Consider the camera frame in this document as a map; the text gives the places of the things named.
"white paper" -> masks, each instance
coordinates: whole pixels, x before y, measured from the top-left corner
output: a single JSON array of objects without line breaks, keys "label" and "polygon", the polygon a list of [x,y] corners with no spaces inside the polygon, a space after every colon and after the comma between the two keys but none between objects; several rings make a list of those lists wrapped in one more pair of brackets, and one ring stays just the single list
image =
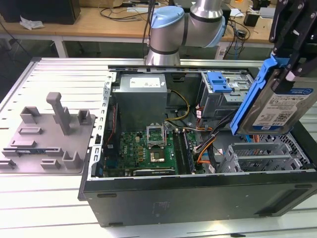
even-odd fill
[{"label": "white paper", "polygon": [[159,78],[131,78],[130,88],[160,88]]},{"label": "white paper", "polygon": [[148,12],[148,8],[147,7],[128,7],[127,8],[127,12]]},{"label": "white paper", "polygon": [[234,17],[240,17],[240,16],[244,16],[244,14],[237,8],[232,8],[231,9],[231,13],[230,16],[234,16]]},{"label": "white paper", "polygon": [[43,22],[41,21],[29,21],[23,18],[22,16],[20,16],[20,18],[21,18],[20,25],[25,27],[26,29],[32,30],[32,29],[44,27]]}]

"black computer case panel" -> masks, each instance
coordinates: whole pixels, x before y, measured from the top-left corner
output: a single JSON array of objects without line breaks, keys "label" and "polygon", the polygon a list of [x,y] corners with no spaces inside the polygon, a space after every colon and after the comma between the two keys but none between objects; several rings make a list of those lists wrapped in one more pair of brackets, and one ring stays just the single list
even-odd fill
[{"label": "black computer case panel", "polygon": [[74,24],[80,6],[79,0],[0,0],[0,13],[6,22],[19,22],[22,16],[44,23]]}]

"hard drive label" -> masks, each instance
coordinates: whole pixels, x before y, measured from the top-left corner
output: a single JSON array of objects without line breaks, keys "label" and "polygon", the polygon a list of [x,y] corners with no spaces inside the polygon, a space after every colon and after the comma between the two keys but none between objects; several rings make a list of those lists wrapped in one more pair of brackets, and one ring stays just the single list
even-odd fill
[{"label": "hard drive label", "polygon": [[289,94],[273,94],[253,127],[261,130],[274,130],[287,124],[297,111],[297,104],[307,99],[313,89],[293,88]]}]

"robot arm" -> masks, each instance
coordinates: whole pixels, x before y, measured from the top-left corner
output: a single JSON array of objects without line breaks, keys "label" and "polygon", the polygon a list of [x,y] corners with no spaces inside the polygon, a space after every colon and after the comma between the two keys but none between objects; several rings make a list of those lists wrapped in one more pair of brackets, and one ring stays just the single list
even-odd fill
[{"label": "robot arm", "polygon": [[222,0],[197,0],[190,13],[181,7],[157,9],[152,18],[146,65],[180,65],[180,46],[214,47],[225,30]]},{"label": "robot arm", "polygon": [[317,101],[317,1],[279,0],[270,33],[275,43],[243,104],[233,134],[285,134]]}]

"yellow wire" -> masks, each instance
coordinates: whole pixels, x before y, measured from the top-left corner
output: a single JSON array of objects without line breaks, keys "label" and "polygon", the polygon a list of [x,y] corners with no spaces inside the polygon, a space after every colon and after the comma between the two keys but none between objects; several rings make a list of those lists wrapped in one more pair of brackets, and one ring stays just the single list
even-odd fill
[{"label": "yellow wire", "polygon": [[187,115],[189,114],[189,109],[190,109],[189,103],[187,102],[187,100],[186,100],[179,92],[177,92],[177,91],[175,91],[175,90],[171,90],[171,92],[176,93],[178,96],[180,96],[180,97],[185,101],[185,103],[186,103],[186,105],[187,105],[187,111],[186,111],[185,115],[183,115],[183,116],[181,116],[181,117],[177,117],[177,118],[166,118],[165,120],[181,120],[181,119],[187,117]]}]

